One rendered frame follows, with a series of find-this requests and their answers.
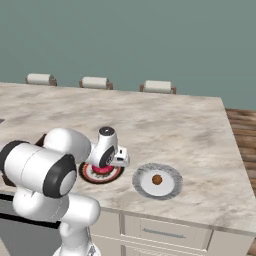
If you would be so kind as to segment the white cushioned wooden stool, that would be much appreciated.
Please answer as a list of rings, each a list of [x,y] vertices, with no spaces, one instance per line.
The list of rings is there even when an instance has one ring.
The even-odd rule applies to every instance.
[[[147,93],[175,94],[176,87],[172,85],[171,81],[146,80],[140,85],[140,91]]]
[[[51,74],[30,73],[26,77],[27,84],[56,86],[57,82]]]
[[[113,84],[104,77],[83,77],[79,85],[81,88],[112,90]]]

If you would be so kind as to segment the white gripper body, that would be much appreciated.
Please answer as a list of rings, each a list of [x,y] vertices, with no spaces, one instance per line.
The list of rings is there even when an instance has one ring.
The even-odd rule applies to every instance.
[[[119,147],[111,164],[118,167],[128,167],[130,164],[128,150],[124,147]]]

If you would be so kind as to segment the cream cupboard door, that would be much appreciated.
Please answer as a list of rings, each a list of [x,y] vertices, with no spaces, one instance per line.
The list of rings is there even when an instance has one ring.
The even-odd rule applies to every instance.
[[[93,243],[102,256],[121,256],[119,215],[102,211],[98,221],[90,227]]]

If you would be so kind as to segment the cream drawer front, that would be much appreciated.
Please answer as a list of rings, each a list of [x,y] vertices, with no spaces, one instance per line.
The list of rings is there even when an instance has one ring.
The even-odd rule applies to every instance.
[[[134,233],[141,239],[192,249],[206,250],[211,236],[211,231],[208,229],[192,227],[183,224],[169,223],[145,218],[136,218],[133,220],[133,223]],[[147,233],[142,231],[143,228],[174,234],[183,234],[186,238],[180,239],[175,237]]]

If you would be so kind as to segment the pink frosted donut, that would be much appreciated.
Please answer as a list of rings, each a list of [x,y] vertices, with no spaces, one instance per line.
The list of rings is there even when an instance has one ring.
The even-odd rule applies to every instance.
[[[96,166],[92,166],[92,170],[98,174],[98,175],[106,175],[112,172],[112,170],[114,169],[113,166],[105,166],[105,167],[96,167]]]

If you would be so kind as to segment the red black patterned plate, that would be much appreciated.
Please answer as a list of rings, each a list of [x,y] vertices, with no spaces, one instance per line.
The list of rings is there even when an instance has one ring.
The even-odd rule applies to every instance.
[[[118,179],[124,172],[124,167],[113,166],[111,173],[106,175],[98,175],[92,170],[91,164],[83,162],[79,166],[80,177],[91,184],[107,184]]]

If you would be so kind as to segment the grey dishwasher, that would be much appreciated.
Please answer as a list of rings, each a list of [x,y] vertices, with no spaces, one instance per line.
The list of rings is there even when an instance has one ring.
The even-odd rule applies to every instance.
[[[12,192],[0,192],[0,239],[6,248],[0,256],[52,256],[61,245],[59,223],[19,217],[12,200]]]

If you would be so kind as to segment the grey rimmed white plate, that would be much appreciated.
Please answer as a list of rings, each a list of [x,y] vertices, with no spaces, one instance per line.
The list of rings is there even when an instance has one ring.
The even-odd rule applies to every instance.
[[[162,177],[160,185],[152,183],[154,175]],[[166,164],[147,163],[140,166],[133,174],[132,184],[142,196],[155,200],[169,200],[182,190],[183,178],[173,167]]]

